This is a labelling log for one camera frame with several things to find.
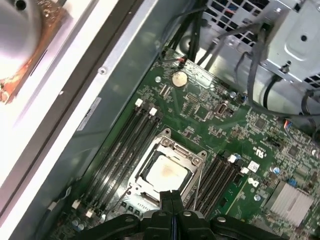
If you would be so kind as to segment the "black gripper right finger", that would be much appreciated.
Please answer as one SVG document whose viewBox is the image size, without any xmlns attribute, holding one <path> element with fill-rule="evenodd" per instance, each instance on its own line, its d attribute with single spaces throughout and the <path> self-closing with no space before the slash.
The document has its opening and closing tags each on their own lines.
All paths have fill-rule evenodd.
<svg viewBox="0 0 320 240">
<path fill-rule="evenodd" d="M 178 191 L 173 191 L 174 240 L 274 240 L 275 235 L 236 218 L 219 215 L 206 221 L 185 210 Z"/>
</svg>

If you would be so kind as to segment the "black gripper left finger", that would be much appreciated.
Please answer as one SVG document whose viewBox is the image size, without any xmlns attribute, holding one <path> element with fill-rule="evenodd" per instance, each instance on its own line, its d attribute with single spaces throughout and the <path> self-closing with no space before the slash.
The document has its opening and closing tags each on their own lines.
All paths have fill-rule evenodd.
<svg viewBox="0 0 320 240">
<path fill-rule="evenodd" d="M 160 193 L 160 209 L 144 213 L 140 219 L 129 213 L 119 215 L 86 231 L 87 240 L 172 240 L 174 238 L 174 193 Z"/>
</svg>

